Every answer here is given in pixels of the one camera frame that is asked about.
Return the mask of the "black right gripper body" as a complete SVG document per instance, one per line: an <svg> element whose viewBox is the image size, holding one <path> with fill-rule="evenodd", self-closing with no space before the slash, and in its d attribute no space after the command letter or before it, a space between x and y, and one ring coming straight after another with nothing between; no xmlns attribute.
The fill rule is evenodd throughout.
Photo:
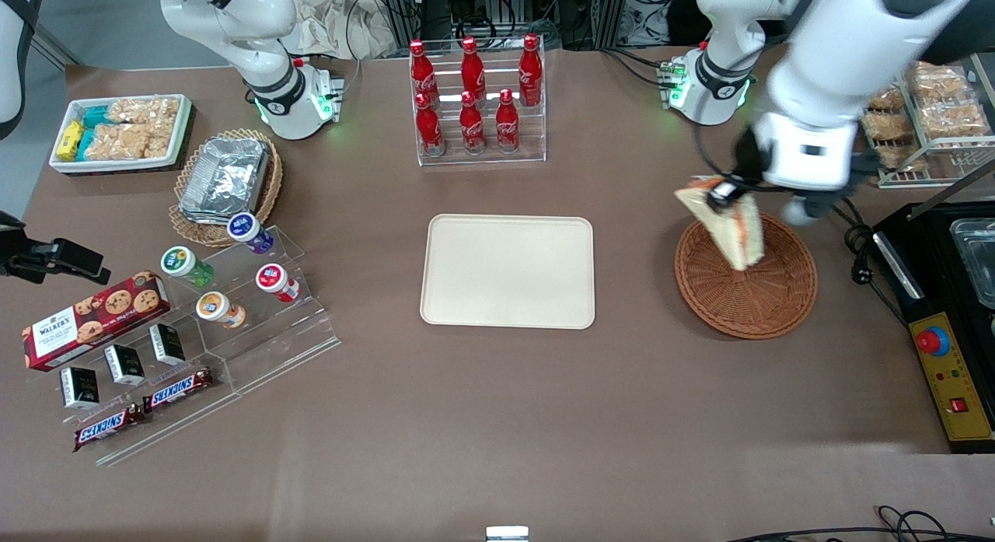
<svg viewBox="0 0 995 542"><path fill-rule="evenodd" d="M27 234L24 233L25 224L17 217L2 210L1 212L1 274L6 277L16 277L24 281L28 278L22 276L22 270L18 269L17 263L23 254L29 253Z"/></svg>

